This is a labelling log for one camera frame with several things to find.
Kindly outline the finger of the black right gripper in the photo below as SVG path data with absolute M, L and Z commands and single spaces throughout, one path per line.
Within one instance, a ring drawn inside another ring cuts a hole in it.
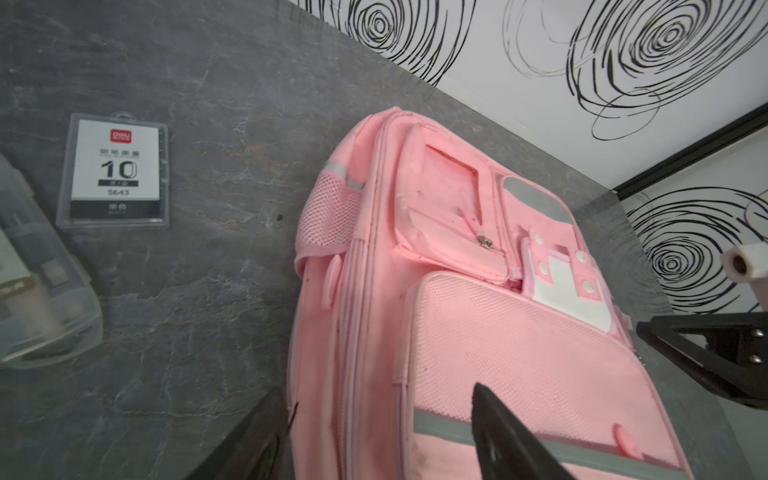
M 767 408 L 765 312 L 654 316 L 635 330 L 709 392 Z

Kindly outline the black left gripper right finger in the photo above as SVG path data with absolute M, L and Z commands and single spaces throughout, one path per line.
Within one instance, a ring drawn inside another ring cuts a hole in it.
M 487 386 L 472 393 L 471 430 L 485 480 L 574 477 Z

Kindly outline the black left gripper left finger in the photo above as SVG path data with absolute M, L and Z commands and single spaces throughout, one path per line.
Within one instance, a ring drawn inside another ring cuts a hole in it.
M 273 388 L 186 479 L 279 479 L 294 418 L 285 391 Z

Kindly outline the pink student backpack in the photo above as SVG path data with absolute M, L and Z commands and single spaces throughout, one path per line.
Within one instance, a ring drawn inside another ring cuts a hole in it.
M 299 479 L 477 479 L 483 384 L 578 479 L 688 479 L 567 206 L 438 123 L 361 120 L 302 211 Z

